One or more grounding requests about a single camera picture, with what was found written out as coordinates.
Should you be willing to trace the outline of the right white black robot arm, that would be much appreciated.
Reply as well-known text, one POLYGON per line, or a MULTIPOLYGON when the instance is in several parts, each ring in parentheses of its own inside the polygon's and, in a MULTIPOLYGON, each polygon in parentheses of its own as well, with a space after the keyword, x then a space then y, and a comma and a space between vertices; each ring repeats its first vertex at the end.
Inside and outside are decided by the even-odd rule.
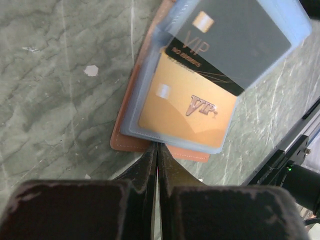
POLYGON ((276 185, 287 190, 296 203, 320 216, 320 174, 290 163, 279 174, 276 185))

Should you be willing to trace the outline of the gold VIP card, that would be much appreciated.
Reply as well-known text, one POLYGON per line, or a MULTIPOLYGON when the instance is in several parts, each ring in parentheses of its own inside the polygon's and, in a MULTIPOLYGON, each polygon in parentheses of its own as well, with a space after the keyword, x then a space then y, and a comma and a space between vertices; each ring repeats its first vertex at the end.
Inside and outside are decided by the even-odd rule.
POLYGON ((161 53, 138 126, 166 137, 220 148, 237 97, 161 53))

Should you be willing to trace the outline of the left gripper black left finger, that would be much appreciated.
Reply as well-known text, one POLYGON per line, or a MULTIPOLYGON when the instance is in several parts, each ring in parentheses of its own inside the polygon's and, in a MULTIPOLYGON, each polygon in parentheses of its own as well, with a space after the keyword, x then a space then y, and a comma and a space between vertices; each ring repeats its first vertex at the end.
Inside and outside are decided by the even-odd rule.
POLYGON ((3 240, 152 240, 158 146, 112 180, 29 180, 0 219, 3 240))

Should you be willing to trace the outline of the brown leather card holder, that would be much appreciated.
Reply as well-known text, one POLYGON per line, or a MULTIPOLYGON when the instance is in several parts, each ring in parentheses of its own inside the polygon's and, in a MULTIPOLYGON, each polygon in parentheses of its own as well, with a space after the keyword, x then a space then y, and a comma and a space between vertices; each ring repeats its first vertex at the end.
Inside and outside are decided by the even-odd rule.
MULTIPOLYGON (((187 1, 188 0, 164 0, 151 23, 130 77, 128 88, 113 129, 110 145, 114 150, 144 152, 152 142, 163 143, 176 158, 207 162, 211 154, 217 154, 221 152, 223 148, 223 145, 219 148, 211 148, 189 140, 180 140, 177 137, 164 136, 161 133, 143 129, 138 125, 138 120, 160 56, 162 52, 166 53, 166 48, 173 39, 170 31, 171 29, 177 28, 178 21, 182 19, 182 14, 185 12, 187 1)), ((267 75, 312 32, 310 18, 300 1, 257 1, 290 41, 291 47, 247 89, 254 86, 260 79, 267 75)), ((235 108, 243 92, 240 95, 234 95, 237 97, 235 108)))

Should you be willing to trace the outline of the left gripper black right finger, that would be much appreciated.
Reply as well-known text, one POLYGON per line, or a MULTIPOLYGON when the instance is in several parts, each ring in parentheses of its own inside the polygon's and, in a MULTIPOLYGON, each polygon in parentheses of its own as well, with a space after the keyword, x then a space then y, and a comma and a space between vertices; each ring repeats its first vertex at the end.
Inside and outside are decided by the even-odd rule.
POLYGON ((209 186, 157 146, 164 240, 307 240, 289 192, 276 186, 209 186))

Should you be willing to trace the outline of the black VIP card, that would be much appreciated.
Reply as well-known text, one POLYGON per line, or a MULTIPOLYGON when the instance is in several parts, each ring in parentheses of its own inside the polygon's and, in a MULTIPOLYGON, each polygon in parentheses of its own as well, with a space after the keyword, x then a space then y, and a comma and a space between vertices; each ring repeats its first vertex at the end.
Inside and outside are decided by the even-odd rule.
POLYGON ((256 0, 189 0, 166 54, 235 96, 291 43, 256 0))

